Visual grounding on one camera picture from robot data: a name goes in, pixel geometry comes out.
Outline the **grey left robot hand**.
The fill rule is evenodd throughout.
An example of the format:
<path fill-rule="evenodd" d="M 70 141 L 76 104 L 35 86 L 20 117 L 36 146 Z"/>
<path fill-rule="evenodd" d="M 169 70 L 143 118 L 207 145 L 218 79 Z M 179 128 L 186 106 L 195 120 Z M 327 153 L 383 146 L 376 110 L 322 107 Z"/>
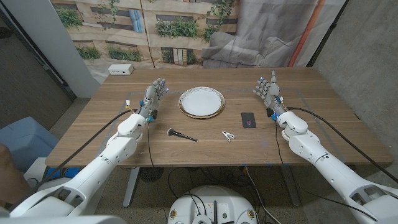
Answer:
<path fill-rule="evenodd" d="M 147 87 L 144 98 L 140 101 L 140 108 L 137 113 L 149 121 L 156 119 L 160 100 L 168 91 L 169 89 L 165 87 L 165 79 L 156 79 Z"/>

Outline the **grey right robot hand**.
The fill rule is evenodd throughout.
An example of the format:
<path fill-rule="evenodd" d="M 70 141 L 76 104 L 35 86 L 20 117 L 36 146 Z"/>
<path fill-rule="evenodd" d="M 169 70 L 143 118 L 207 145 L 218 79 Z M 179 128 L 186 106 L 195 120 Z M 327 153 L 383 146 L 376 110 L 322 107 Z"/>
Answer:
<path fill-rule="evenodd" d="M 267 116 L 271 117 L 274 121 L 276 121 L 281 114 L 287 112 L 286 107 L 282 104 L 282 97 L 277 84 L 275 70 L 271 73 L 270 81 L 262 77 L 257 81 L 257 86 L 253 89 L 253 93 L 264 102 L 267 108 Z"/>

